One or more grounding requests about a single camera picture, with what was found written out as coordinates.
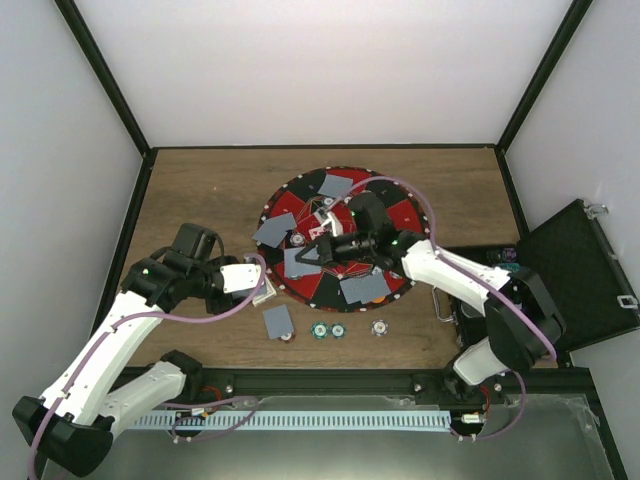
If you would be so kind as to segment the blue playing card deck box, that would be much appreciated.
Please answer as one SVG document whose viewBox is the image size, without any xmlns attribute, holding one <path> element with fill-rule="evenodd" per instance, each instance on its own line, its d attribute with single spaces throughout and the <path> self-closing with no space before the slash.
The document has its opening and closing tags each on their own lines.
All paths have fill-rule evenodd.
<svg viewBox="0 0 640 480">
<path fill-rule="evenodd" d="M 273 285 L 267 280 L 261 285 L 260 290 L 256 293 L 256 295 L 252 298 L 252 304 L 257 307 L 258 305 L 266 302 L 267 300 L 275 297 L 277 295 L 276 290 Z"/>
</svg>

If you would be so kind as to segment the teal poker chip stack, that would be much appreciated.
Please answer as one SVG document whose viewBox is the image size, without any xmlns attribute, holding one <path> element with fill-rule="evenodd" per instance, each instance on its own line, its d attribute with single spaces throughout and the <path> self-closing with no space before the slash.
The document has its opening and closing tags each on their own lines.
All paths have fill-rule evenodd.
<svg viewBox="0 0 640 480">
<path fill-rule="evenodd" d="M 310 332 L 314 338 L 324 339 L 329 335 L 330 329 L 326 323 L 316 322 L 312 325 Z"/>
</svg>

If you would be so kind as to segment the brown poker chip stack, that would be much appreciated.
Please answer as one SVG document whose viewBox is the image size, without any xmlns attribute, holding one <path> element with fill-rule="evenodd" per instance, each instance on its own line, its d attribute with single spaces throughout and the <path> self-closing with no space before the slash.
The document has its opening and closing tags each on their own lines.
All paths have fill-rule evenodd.
<svg viewBox="0 0 640 480">
<path fill-rule="evenodd" d="M 291 332 L 285 335 L 282 335 L 279 337 L 279 340 L 284 342 L 284 343 L 290 343 L 295 339 L 295 333 Z"/>
</svg>

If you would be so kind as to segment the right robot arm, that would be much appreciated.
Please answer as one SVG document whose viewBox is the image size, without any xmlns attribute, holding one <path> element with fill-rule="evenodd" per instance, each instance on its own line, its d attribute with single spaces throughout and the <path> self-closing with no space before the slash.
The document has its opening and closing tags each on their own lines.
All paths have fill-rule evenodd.
<svg viewBox="0 0 640 480">
<path fill-rule="evenodd" d="M 544 357 L 557 359 L 555 344 L 565 322 L 544 282 L 530 269 L 488 267 L 408 230 L 387 236 L 325 233 L 296 260 L 320 267 L 371 260 L 383 271 L 440 289 L 482 314 L 487 335 L 459 353 L 443 373 L 445 393 L 455 402 L 471 400 L 490 377 L 527 372 Z"/>
</svg>

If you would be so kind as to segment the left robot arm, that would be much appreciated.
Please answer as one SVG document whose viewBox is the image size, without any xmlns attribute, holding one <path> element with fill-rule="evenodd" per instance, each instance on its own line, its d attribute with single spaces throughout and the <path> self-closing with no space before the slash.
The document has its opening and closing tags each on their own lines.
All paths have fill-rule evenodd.
<svg viewBox="0 0 640 480">
<path fill-rule="evenodd" d="M 84 477 L 105 459 L 114 440 L 141 416 L 170 403 L 185 408 L 204 392 L 200 362 L 171 351 L 126 385 L 115 381 L 162 322 L 189 298 L 205 303 L 202 323 L 226 319 L 247 306 L 265 282 L 266 263 L 221 254 L 213 230 L 185 223 L 173 243 L 134 263 L 110 311 L 78 356 L 39 397 L 24 396 L 12 416 L 30 447 L 28 476 L 37 478 L 39 455 Z"/>
</svg>

